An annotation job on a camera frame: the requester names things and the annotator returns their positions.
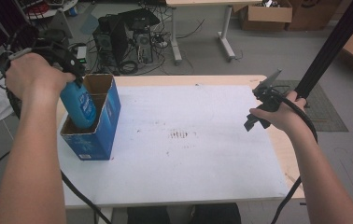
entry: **metal table leg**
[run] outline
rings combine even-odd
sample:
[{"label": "metal table leg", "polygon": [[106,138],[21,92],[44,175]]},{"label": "metal table leg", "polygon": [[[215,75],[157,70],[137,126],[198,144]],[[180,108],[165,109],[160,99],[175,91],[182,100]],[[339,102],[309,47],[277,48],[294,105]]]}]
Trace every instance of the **metal table leg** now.
[{"label": "metal table leg", "polygon": [[175,64],[179,65],[182,62],[182,56],[180,55],[179,47],[177,46],[177,21],[175,19],[176,7],[172,8],[172,32],[171,32],[171,47],[174,52]]},{"label": "metal table leg", "polygon": [[229,42],[226,39],[227,30],[229,28],[229,20],[230,20],[231,14],[232,14],[232,7],[233,6],[227,6],[226,7],[225,21],[223,23],[223,30],[221,32],[218,32],[220,43],[226,49],[226,52],[227,52],[228,57],[229,57],[228,58],[229,62],[231,62],[232,59],[235,59],[235,54],[234,54],[234,52],[232,50],[232,47],[230,47],[230,44],[229,44]]}]

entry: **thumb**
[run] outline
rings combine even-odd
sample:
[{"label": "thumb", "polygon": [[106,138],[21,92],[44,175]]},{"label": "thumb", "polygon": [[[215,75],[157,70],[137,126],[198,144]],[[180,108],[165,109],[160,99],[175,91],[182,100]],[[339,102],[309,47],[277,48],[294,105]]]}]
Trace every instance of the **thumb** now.
[{"label": "thumb", "polygon": [[251,108],[249,110],[249,113],[251,113],[252,115],[260,118],[260,119],[266,119],[270,116],[270,112],[268,111],[264,111],[258,108]]}]

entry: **wooden surface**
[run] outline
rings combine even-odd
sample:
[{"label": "wooden surface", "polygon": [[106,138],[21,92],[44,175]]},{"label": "wooden surface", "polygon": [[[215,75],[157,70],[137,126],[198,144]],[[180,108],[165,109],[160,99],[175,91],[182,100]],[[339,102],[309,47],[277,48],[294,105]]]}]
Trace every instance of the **wooden surface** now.
[{"label": "wooden surface", "polygon": [[[177,86],[177,85],[247,85],[255,88],[265,76],[151,76],[151,77],[115,77],[117,86]],[[59,103],[58,122],[64,115],[64,107]],[[295,154],[288,137],[273,126],[267,129],[275,154],[284,173],[287,186],[290,188],[299,177]],[[303,198],[303,187],[300,186],[294,198]]]},{"label": "wooden surface", "polygon": [[234,5],[234,4],[255,4],[258,0],[166,0],[169,7],[186,7],[200,5]]}]

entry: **black pole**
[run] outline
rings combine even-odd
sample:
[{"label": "black pole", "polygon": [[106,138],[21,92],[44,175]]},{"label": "black pole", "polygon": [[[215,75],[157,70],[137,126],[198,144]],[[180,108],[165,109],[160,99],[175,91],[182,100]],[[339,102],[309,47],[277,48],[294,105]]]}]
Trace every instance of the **black pole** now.
[{"label": "black pole", "polygon": [[296,87],[300,97],[307,98],[310,91],[331,65],[333,59],[353,35],[353,1],[325,41],[317,57]]}]

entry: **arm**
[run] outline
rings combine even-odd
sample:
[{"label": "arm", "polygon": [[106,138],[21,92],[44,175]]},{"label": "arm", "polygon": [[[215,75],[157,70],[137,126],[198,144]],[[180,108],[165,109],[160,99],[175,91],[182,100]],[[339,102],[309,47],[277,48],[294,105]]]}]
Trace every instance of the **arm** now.
[{"label": "arm", "polygon": [[[305,99],[296,99],[291,92],[287,98],[301,109]],[[353,202],[329,165],[306,124],[287,105],[270,113],[260,109],[250,112],[258,118],[267,119],[289,137],[295,150],[307,210],[311,223],[353,223]]]},{"label": "arm", "polygon": [[61,90],[73,79],[37,54],[11,62],[7,87],[22,100],[22,109],[0,187],[0,223],[66,222],[56,107]]}]

